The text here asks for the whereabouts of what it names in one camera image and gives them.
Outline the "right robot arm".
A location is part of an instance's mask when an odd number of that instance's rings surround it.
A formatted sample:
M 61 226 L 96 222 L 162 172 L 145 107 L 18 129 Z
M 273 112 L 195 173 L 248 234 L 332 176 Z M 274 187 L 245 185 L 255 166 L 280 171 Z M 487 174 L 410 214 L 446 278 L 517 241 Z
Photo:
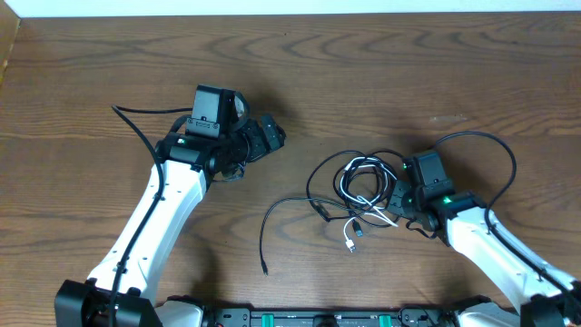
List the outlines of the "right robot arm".
M 451 312 L 457 326 L 577 326 L 580 282 L 529 249 L 470 191 L 458 192 L 437 152 L 402 160 L 408 179 L 397 182 L 389 212 L 415 224 L 429 239 L 473 262 L 512 304 L 467 304 Z

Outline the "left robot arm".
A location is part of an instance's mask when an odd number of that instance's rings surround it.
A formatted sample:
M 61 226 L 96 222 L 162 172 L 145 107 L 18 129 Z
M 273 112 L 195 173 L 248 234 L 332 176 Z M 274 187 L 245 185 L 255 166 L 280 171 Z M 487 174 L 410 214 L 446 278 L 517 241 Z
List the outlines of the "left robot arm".
M 64 281 L 54 299 L 59 326 L 202 326 L 200 304 L 178 296 L 157 306 L 164 267 L 186 220 L 219 175 L 243 177 L 247 164 L 271 154 L 286 134 L 273 117 L 251 118 L 243 95 L 199 85 L 167 135 L 151 144 L 153 158 L 140 202 L 111 250 L 85 282 Z

